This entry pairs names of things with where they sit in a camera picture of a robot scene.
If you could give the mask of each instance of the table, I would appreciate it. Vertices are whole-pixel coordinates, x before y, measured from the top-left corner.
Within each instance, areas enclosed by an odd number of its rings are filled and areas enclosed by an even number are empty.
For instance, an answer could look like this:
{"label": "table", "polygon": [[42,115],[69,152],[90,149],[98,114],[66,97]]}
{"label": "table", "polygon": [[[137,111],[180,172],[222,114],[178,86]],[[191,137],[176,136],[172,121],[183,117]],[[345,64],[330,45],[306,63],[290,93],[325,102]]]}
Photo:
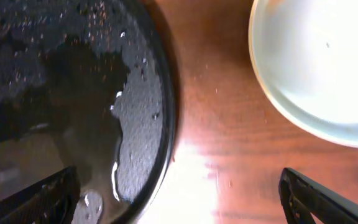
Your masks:
{"label": "table", "polygon": [[358,149],[286,120],[251,66],[252,0],[143,0],[173,68],[178,129],[160,192],[139,223],[286,223],[278,195],[292,167],[358,203]]}

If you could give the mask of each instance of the water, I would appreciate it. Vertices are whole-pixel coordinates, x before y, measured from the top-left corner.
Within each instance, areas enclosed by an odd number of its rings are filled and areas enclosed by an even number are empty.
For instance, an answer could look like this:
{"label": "water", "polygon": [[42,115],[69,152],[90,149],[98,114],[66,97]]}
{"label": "water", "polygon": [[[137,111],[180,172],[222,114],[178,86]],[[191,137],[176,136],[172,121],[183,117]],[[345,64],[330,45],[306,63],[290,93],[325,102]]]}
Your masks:
{"label": "water", "polygon": [[[26,47],[9,33],[1,40],[13,52]],[[97,190],[107,213],[117,210],[112,170],[118,166],[122,131],[110,109],[130,72],[121,53],[96,55],[89,43],[68,35],[36,60],[42,61],[46,82],[0,101],[0,161],[9,160],[21,175],[31,173],[4,196],[76,165],[82,188]],[[58,161],[48,154],[57,154]]]}

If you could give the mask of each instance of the wet surface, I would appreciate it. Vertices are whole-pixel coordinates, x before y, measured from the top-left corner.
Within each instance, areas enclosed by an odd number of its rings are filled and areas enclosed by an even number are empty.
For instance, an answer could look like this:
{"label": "wet surface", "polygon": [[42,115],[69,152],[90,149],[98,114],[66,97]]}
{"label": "wet surface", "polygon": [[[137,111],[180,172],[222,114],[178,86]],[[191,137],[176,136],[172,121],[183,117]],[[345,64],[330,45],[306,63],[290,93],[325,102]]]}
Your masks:
{"label": "wet surface", "polygon": [[161,92],[123,13],[118,1],[0,1],[0,199],[74,164],[82,190],[102,195],[104,223],[141,190]]}

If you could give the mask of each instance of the wooden table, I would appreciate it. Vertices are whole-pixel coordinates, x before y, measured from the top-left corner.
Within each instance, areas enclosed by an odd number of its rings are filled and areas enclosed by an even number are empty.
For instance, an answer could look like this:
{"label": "wooden table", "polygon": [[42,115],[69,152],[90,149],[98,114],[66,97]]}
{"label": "wooden table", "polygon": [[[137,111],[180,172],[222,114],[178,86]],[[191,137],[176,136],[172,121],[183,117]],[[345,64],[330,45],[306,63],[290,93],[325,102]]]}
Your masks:
{"label": "wooden table", "polygon": [[140,223],[286,223],[292,167],[358,203],[358,149],[286,120],[251,66],[252,0],[143,0],[165,43],[178,98],[175,155]]}

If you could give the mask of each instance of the white plate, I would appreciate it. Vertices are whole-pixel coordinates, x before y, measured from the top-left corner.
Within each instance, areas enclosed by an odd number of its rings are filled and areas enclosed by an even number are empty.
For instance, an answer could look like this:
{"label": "white plate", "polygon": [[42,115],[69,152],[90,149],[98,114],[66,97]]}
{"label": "white plate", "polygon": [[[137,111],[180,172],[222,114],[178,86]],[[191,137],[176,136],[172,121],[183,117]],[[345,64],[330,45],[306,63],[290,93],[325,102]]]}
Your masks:
{"label": "white plate", "polygon": [[255,0],[249,50],[282,115],[320,138],[358,147],[358,1]]}

